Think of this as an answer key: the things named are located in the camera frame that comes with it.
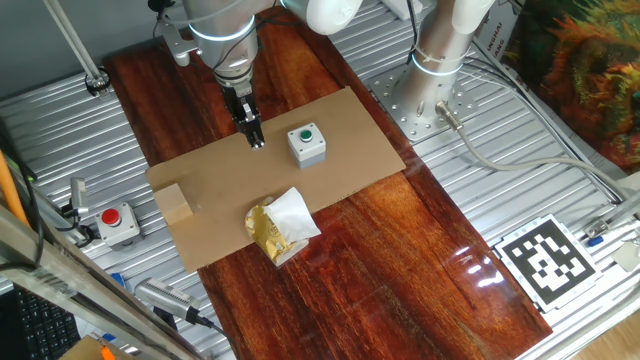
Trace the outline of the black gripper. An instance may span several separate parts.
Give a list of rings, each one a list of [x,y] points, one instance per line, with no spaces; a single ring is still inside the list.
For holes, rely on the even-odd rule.
[[[237,123],[238,131],[245,135],[251,148],[262,148],[265,140],[251,81],[226,82],[221,88],[226,109]]]

